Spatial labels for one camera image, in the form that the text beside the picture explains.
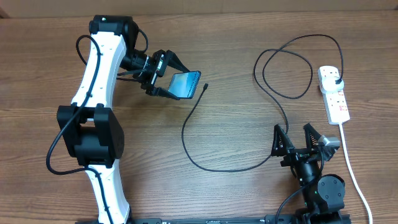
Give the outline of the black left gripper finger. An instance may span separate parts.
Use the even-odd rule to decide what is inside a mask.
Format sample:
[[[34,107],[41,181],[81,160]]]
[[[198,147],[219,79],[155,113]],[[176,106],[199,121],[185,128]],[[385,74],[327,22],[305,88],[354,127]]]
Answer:
[[[165,61],[168,66],[176,70],[181,72],[189,72],[189,69],[180,61],[180,59],[177,57],[177,54],[171,50],[166,51]]]
[[[161,87],[148,86],[146,89],[146,94],[150,96],[159,96],[173,100],[180,100],[179,97]]]

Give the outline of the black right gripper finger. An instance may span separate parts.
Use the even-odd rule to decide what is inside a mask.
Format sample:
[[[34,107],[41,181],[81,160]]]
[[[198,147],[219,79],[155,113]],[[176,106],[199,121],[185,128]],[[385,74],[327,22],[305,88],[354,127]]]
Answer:
[[[271,156],[286,156],[294,150],[294,145],[279,124],[274,126],[274,140]]]
[[[318,140],[321,138],[321,134],[318,133],[310,123],[304,125],[303,129],[305,131],[305,141],[307,148],[318,147]]]

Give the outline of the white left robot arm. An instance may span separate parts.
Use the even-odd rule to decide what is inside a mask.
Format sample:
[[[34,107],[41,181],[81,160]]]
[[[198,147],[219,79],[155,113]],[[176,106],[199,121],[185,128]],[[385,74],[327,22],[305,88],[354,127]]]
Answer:
[[[95,223],[133,223],[119,171],[124,131],[113,113],[117,80],[132,80],[150,96],[173,100],[191,98],[196,84],[188,83],[189,69],[173,51],[148,56],[136,49],[140,28],[131,16],[96,15],[89,23],[91,50],[81,85],[68,106],[59,106],[60,132],[68,153],[85,172],[98,204]]]

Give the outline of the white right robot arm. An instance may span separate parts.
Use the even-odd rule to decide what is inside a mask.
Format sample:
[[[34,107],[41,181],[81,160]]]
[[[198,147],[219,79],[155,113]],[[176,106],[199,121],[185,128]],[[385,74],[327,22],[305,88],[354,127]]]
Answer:
[[[351,223],[349,215],[340,212],[345,207],[344,180],[336,174],[322,174],[325,162],[340,148],[340,140],[321,135],[309,123],[303,129],[306,147],[298,149],[280,125],[274,126],[271,156],[282,158],[280,165],[290,168],[300,188],[266,220],[271,223]],[[293,214],[282,215],[283,207],[298,194],[303,195],[305,206]]]

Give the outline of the black Galaxy smartphone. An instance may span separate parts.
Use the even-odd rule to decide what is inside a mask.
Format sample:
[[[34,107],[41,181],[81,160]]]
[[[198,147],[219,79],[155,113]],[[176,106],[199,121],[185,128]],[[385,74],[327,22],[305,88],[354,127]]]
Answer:
[[[173,75],[168,91],[181,99],[192,99],[201,77],[200,71],[176,73]]]

